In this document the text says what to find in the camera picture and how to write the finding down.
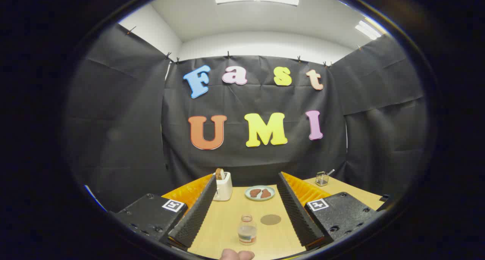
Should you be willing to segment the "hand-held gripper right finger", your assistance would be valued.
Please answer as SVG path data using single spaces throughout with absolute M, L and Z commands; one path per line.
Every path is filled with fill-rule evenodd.
M 326 246 L 365 226 L 377 211 L 346 191 L 330 195 L 279 172 L 277 189 L 293 229 L 306 250 Z

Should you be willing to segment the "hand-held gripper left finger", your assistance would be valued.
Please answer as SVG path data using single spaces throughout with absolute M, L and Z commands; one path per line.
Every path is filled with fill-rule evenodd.
M 216 189 L 215 175 L 206 175 L 163 196 L 147 193 L 111 215 L 145 239 L 187 251 L 201 229 Z

